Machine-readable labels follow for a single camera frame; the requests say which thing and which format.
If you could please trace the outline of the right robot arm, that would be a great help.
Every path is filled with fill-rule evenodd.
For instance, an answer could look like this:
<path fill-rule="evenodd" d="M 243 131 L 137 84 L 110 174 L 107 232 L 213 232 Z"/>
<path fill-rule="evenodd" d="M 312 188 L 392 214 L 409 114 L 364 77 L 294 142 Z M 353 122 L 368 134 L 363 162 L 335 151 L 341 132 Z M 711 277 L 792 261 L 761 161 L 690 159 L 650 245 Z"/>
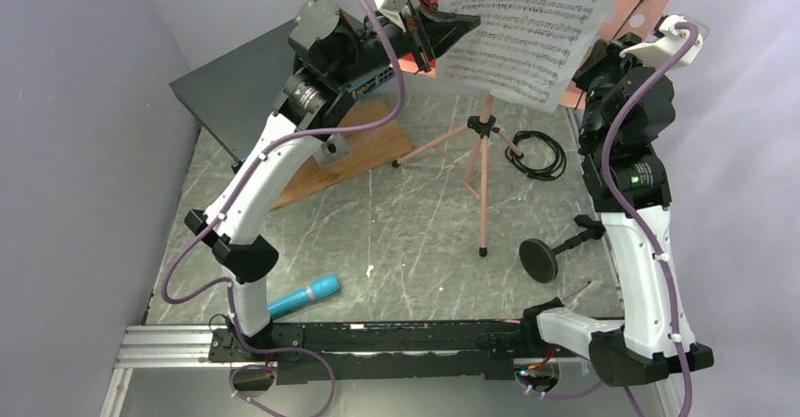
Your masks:
<path fill-rule="evenodd" d="M 624 302 L 620 320 L 578 314 L 555 298 L 524 311 L 520 343 L 532 356 L 563 347 L 610 387 L 640 386 L 710 367 L 712 350 L 690 328 L 671 263 L 668 176 L 653 141 L 675 119 L 675 91 L 654 78 L 654 45 L 627 33 L 598 41 L 574 75 L 585 93 L 578 129 L 593 216 L 561 245 L 607 238 Z"/>

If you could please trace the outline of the pink music stand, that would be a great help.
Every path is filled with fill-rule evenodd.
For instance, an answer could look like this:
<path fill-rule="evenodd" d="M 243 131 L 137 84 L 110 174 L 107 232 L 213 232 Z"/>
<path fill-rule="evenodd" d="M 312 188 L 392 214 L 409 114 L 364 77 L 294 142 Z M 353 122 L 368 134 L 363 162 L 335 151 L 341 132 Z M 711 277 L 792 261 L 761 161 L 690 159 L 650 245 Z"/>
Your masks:
<path fill-rule="evenodd" d="M 584 58 L 588 56 L 596 40 L 612 40 L 625 33 L 646 36 L 656 24 L 658 17 L 669 1 L 617 0 L 614 11 L 600 28 L 596 39 L 592 42 Z M 469 192 L 478 200 L 481 206 L 486 206 L 488 203 L 490 143 L 495 138 L 502 140 L 504 143 L 510 143 L 510 136 L 492 119 L 494 104 L 498 99 L 513 100 L 501 92 L 483 91 L 483 93 L 484 103 L 480 114 L 466 119 L 461 125 L 428 142 L 425 145 L 425 149 L 444 153 L 446 145 L 451 139 L 461 134 L 468 134 L 473 141 L 472 148 L 467 162 L 458 166 L 458 172 L 461 181 Z M 580 91 L 571 79 L 558 106 L 579 106 L 584 104 L 586 100 L 586 93 Z"/>

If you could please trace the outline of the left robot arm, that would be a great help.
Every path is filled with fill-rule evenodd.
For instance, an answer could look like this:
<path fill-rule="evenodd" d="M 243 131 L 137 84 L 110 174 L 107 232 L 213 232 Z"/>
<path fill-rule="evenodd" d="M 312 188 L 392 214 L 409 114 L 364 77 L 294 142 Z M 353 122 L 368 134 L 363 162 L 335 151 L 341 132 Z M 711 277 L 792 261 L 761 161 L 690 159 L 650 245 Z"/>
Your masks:
<path fill-rule="evenodd" d="M 325 141 L 352 130 L 342 119 L 370 78 L 391 79 L 394 63 L 408 55 L 428 69 L 481 24 L 476 15 L 442 12 L 418 0 L 404 5 L 400 19 L 396 25 L 373 11 L 356 25 L 333 0 L 307 2 L 288 38 L 294 71 L 252 152 L 211 205 L 187 214 L 196 241 L 221 265 L 240 328 L 233 345 L 246 359 L 263 358 L 272 343 L 267 274 L 279 254 L 260 230 L 277 198 Z"/>

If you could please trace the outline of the black round disc stand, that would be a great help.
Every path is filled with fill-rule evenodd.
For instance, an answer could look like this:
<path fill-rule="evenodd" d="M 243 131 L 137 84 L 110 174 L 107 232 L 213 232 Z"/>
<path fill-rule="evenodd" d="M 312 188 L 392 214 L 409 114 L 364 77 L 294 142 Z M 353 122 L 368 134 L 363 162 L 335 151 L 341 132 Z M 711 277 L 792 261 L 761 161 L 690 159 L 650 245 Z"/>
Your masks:
<path fill-rule="evenodd" d="M 559 254 L 575 249 L 584 242 L 600 240 L 607 232 L 599 220 L 586 214 L 576 215 L 574 222 L 582 231 L 555 247 L 539 239 L 526 239 L 520 243 L 518 254 L 521 264 L 533 280 L 542 284 L 553 282 L 558 276 Z"/>

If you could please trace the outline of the white sheet music paper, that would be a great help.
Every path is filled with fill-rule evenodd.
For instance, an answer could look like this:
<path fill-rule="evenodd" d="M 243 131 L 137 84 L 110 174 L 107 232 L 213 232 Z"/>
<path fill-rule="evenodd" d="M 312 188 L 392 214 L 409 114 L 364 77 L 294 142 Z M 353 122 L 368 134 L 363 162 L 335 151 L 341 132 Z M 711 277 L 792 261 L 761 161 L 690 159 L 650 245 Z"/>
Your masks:
<path fill-rule="evenodd" d="M 477 16 L 480 24 L 437 59 L 435 74 L 551 111 L 616 2 L 439 0 L 440 10 Z"/>

